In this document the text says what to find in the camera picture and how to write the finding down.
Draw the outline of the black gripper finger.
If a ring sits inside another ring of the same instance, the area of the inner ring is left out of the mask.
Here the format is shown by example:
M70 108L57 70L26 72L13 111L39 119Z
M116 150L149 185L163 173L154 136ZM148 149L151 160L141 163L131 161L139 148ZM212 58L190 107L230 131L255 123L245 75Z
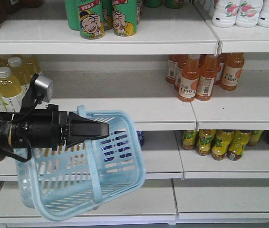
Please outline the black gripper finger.
M67 121L66 146L84 142L85 140L104 139L109 136L109 124L93 121L70 112Z

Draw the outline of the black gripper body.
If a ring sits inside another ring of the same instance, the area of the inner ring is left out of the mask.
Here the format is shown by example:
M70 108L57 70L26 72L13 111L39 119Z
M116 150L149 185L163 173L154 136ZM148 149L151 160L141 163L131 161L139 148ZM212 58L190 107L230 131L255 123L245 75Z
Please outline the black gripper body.
M12 148L52 148L64 145L67 136L68 112L50 104L46 109L17 113L12 120Z

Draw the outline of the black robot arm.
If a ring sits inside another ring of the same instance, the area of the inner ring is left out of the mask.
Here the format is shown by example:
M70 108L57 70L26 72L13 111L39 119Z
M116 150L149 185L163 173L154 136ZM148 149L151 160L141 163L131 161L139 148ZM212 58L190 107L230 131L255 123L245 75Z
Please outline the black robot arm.
M107 123L60 111L53 104L46 109L0 112L0 154L20 162L29 161L35 148L57 150L108 136Z

